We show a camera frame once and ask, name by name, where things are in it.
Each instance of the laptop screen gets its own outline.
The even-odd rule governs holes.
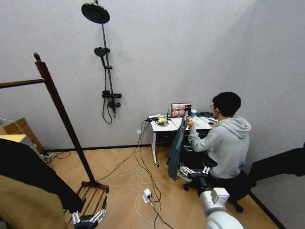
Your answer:
[[[185,111],[187,111],[188,115],[191,115],[191,107],[192,103],[172,104],[171,117],[182,117]]]

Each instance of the power adapter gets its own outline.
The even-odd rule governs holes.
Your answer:
[[[144,203],[147,204],[148,202],[151,201],[151,198],[152,198],[152,193],[151,191],[149,190],[149,188],[145,189],[143,191],[143,200],[144,200]]]

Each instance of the cup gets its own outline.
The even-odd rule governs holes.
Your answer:
[[[197,111],[195,109],[191,110],[191,118],[194,118],[196,116]]]

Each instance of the yellow object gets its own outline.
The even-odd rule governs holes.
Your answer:
[[[160,118],[158,119],[158,123],[165,123],[166,122],[166,118]]]
[[[13,142],[22,142],[26,135],[0,135],[0,138]]]

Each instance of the black hair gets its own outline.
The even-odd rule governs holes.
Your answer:
[[[234,92],[221,92],[213,98],[214,108],[218,108],[225,117],[233,116],[241,103],[240,97]]]

